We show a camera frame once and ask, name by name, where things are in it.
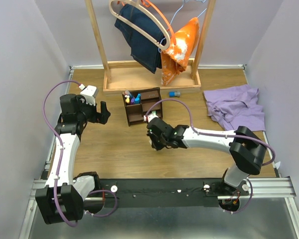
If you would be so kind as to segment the brown wooden desk organizer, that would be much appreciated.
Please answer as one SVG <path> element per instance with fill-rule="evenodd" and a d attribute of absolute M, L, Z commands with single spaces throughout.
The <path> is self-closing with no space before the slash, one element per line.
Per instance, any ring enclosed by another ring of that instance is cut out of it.
<path fill-rule="evenodd" d="M 160 94 L 160 88 L 149 88 L 149 89 L 142 89 L 142 90 L 136 90 L 136 91 L 130 91 L 133 98 L 136 99 L 137 95 L 141 94 L 141 102 L 139 104 L 133 104 L 126 103 L 126 98 L 124 97 L 125 91 L 122 92 L 126 117 L 128 126 L 136 125 L 144 123 L 144 116 L 147 113 L 147 111 L 158 101 L 161 100 L 161 94 Z"/>

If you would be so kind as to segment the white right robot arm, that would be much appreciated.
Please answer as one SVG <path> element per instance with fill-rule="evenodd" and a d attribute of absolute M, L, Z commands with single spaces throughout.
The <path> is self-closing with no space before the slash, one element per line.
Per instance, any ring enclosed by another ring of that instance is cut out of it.
<path fill-rule="evenodd" d="M 247 127 L 237 130 L 213 131 L 191 128 L 188 125 L 172 127 L 158 117 L 148 120 L 147 136 L 155 150 L 163 148 L 209 148 L 228 153 L 234 165 L 225 170 L 218 189 L 225 194 L 235 192 L 250 175 L 259 175 L 266 147 Z"/>

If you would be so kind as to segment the blue grey cylinder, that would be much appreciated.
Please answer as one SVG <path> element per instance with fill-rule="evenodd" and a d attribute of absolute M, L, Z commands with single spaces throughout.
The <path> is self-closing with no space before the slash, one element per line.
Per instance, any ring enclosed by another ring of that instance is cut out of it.
<path fill-rule="evenodd" d="M 168 96 L 169 96 L 170 98 L 180 97 L 180 96 L 181 96 L 181 92 L 178 92 L 178 91 L 169 92 L 169 93 L 168 93 Z"/>

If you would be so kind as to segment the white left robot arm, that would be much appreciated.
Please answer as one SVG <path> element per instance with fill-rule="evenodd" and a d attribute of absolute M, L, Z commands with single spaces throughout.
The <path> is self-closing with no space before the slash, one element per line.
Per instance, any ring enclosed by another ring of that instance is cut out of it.
<path fill-rule="evenodd" d="M 84 201 L 102 190 L 96 172 L 73 176 L 74 161 L 87 123 L 106 124 L 110 112 L 105 101 L 100 102 L 101 110 L 91 100 L 93 96 L 66 94 L 60 97 L 61 114 L 57 126 L 56 150 L 52 169 L 45 186 L 35 193 L 35 200 L 46 224 L 65 222 L 77 226 L 84 214 Z"/>

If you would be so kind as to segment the beige eraser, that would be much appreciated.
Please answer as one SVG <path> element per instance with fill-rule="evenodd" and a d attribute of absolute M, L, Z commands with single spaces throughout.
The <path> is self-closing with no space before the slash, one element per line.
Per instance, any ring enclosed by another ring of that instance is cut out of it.
<path fill-rule="evenodd" d="M 149 140 L 149 143 L 150 143 L 150 145 L 151 145 L 152 149 L 156 151 L 156 148 L 155 148 L 155 146 L 154 146 L 153 142 L 152 142 L 151 140 Z"/>

